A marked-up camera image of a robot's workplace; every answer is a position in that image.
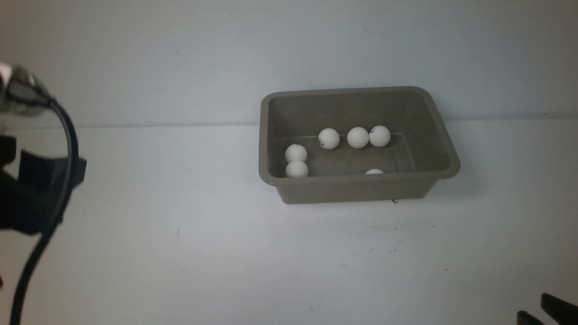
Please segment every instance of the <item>plastic tub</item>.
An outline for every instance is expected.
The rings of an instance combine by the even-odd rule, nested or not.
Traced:
[[[386,126],[385,147],[353,149],[353,127]],[[323,149],[325,128],[339,145]],[[285,176],[285,150],[307,149],[309,177]],[[365,173],[381,169],[383,174]],[[460,170],[460,159],[430,94],[418,87],[358,88],[273,93],[263,99],[259,131],[259,175],[287,204],[421,198],[439,179]]]

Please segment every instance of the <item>white table surface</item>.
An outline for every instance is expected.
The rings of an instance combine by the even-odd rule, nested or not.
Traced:
[[[515,324],[542,292],[578,303],[578,120],[447,126],[462,170],[424,199],[293,206],[257,175],[256,126],[82,128],[24,324]],[[60,130],[10,132],[65,153]],[[35,241],[0,232],[0,323]]]

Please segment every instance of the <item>black bracket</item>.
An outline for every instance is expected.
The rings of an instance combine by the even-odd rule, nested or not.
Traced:
[[[0,136],[0,168],[15,157],[16,139]],[[40,157],[22,150],[17,179],[0,171],[0,229],[14,229],[27,235],[45,229],[60,196],[66,161],[66,158]],[[77,170],[73,176],[75,187],[84,180],[86,160],[79,160]]]

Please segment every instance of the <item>black object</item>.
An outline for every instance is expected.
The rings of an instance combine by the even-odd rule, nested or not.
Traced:
[[[542,309],[550,315],[560,325],[578,324],[578,306],[556,298],[547,293],[542,294]],[[525,311],[519,311],[517,317],[518,325],[544,325],[536,317]]]
[[[15,156],[16,140],[0,136],[0,164],[12,162]],[[86,160],[79,159],[73,175],[74,187],[84,180],[85,170]],[[65,172],[65,158],[44,158],[23,150],[18,179],[0,172],[0,229],[14,229],[27,235],[42,232],[54,213]]]
[[[45,109],[51,110],[62,123],[68,148],[68,157],[65,160],[50,161],[40,157],[31,158],[32,155],[28,155],[28,163],[25,164],[24,168],[28,170],[47,168],[50,171],[49,176],[46,176],[47,174],[45,173],[37,173],[37,176],[43,175],[45,177],[35,179],[29,176],[30,171],[24,173],[21,170],[22,177],[19,177],[19,180],[14,180],[13,177],[4,172],[0,174],[1,190],[3,191],[0,194],[5,194],[6,197],[14,199],[14,201],[7,199],[4,202],[7,204],[8,213],[1,215],[12,217],[12,219],[5,217],[5,226],[12,228],[16,226],[22,228],[25,232],[39,231],[41,233],[40,239],[38,239],[26,264],[24,264],[24,269],[20,274],[14,299],[12,300],[10,325],[20,325],[24,299],[34,269],[56,232],[56,228],[62,221],[62,215],[64,215],[72,190],[84,177],[86,161],[78,156],[76,131],[66,110],[25,69],[15,68],[10,78],[0,85],[0,106],[2,105],[11,108],[8,111],[20,112],[21,115],[34,115]],[[10,159],[10,155],[8,155],[4,160],[9,161]],[[30,215],[41,216],[40,223],[22,225],[15,222],[14,213],[23,207],[27,210],[26,218],[29,218]]]

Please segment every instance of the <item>white wall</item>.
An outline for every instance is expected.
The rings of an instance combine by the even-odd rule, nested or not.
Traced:
[[[575,0],[0,0],[0,19],[0,59],[78,126],[254,124],[274,91],[393,85],[446,119],[578,114]]]

